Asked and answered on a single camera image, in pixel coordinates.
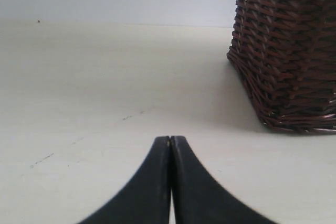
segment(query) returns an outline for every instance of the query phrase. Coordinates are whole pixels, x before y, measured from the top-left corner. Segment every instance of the black plastic tip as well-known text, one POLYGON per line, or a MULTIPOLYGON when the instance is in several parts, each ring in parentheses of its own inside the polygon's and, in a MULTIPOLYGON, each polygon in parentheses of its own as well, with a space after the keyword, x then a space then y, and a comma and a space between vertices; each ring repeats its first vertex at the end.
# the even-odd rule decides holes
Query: black plastic tip
POLYGON ((169 157, 169 137, 157 137, 125 187, 80 224, 168 224, 171 197, 169 157))
POLYGON ((183 136, 171 138, 176 224, 275 224, 244 205, 204 168, 183 136))

